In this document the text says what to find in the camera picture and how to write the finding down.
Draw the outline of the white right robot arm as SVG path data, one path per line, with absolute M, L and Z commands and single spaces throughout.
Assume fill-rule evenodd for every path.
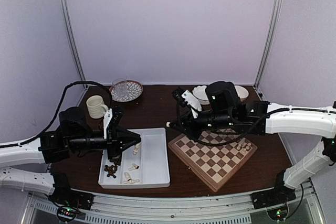
M 280 172 L 269 192 L 272 203 L 279 204 L 303 181 L 325 166 L 335 163 L 335 107 L 310 108 L 281 105 L 268 101 L 242 103 L 232 82 L 217 81 L 206 86 L 205 94 L 211 108 L 203 110 L 199 100 L 187 89 L 176 88 L 172 96 L 176 108 L 188 111 L 168 122 L 167 126 L 206 146 L 199 140 L 201 133 L 210 130 L 234 130 L 237 142 L 248 134 L 301 134 L 321 137 L 316 147 L 297 164 Z

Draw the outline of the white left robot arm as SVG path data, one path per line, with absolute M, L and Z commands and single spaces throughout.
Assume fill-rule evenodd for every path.
M 141 142 L 139 134 L 118 126 L 123 115 L 119 107 L 108 109 L 104 115 L 104 130 L 95 132 L 87 124 L 84 110 L 73 106 L 59 113 L 60 125 L 55 131 L 42 131 L 24 141 L 1 146 L 1 167 L 23 164 L 52 164 L 81 151 L 106 150 L 108 158 Z M 55 195 L 64 205 L 71 205 L 76 197 L 68 178 L 63 173 L 36 174 L 5 171 L 9 185 L 22 189 Z

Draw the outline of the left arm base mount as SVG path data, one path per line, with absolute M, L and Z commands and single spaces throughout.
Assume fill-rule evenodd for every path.
M 76 209 L 90 210 L 93 204 L 94 195 L 76 190 L 55 190 L 48 196 L 50 201 L 60 205 L 70 206 Z

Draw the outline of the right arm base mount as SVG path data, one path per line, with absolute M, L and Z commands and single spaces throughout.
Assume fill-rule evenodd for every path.
M 284 193 L 284 192 L 275 192 L 273 189 L 271 189 L 251 194 L 251 200 L 254 209 L 261 209 L 271 207 L 274 205 L 284 204 L 288 201 L 295 199 L 296 194 L 294 191 Z

